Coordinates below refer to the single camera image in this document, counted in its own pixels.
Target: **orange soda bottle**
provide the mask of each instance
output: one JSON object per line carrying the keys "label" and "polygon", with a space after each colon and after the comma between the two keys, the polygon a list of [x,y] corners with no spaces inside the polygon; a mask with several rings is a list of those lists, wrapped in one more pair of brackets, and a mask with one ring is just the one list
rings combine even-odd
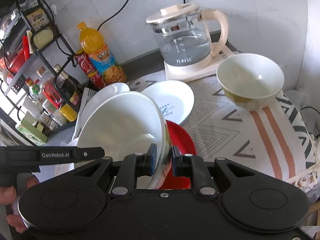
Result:
{"label": "orange soda bottle", "polygon": [[126,82],[127,76],[115,61],[102,34],[93,28],[88,28],[85,22],[79,23],[77,27],[80,30],[79,41],[84,52],[89,55],[91,62],[106,83],[109,85],[115,82]]}

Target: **finger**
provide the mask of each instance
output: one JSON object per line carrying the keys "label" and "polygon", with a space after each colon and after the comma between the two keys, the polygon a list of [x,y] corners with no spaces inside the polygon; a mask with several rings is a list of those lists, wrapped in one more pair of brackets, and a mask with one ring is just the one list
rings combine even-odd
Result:
{"label": "finger", "polygon": [[26,231],[27,230],[27,228],[26,227],[24,227],[24,228],[16,228],[16,231],[18,232],[18,233],[20,233],[20,234],[22,234],[24,231]]}
{"label": "finger", "polygon": [[30,188],[37,184],[39,184],[39,180],[36,176],[32,176],[29,179],[27,179],[27,188]]}
{"label": "finger", "polygon": [[7,222],[10,226],[15,227],[15,228],[23,228],[25,227],[25,224],[22,220],[21,216],[17,216],[17,215],[7,215]]}
{"label": "finger", "polygon": [[17,197],[17,192],[14,186],[12,187],[0,187],[0,204],[11,204]]}

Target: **patterned tablecloth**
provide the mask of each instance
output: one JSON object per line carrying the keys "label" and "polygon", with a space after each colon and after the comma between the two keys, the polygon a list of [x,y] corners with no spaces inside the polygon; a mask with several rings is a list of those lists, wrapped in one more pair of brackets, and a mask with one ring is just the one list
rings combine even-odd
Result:
{"label": "patterned tablecloth", "polygon": [[[163,70],[129,82],[129,87],[142,91],[164,80]],[[282,91],[272,105],[248,112],[224,96],[216,76],[188,85],[195,105],[181,126],[205,161],[225,157],[306,192],[316,184],[317,150],[299,111]]]}

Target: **screw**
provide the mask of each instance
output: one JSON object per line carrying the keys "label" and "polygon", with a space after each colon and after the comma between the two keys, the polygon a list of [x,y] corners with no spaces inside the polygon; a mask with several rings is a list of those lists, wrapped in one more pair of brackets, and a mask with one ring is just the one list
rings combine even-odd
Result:
{"label": "screw", "polygon": [[128,189],[126,187],[115,187],[112,189],[112,193],[115,195],[125,195],[128,193]]}
{"label": "screw", "polygon": [[216,190],[212,187],[203,187],[200,189],[200,193],[203,195],[213,195],[216,193]]}
{"label": "screw", "polygon": [[160,194],[160,197],[169,197],[169,194],[164,192]]}

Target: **fingernail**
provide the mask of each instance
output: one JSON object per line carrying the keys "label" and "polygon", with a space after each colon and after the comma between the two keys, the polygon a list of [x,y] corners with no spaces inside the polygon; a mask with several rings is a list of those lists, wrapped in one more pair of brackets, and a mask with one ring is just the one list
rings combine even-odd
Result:
{"label": "fingernail", "polygon": [[12,187],[9,187],[9,188],[6,188],[3,192],[3,195],[5,197],[11,197],[13,194],[13,186]]}

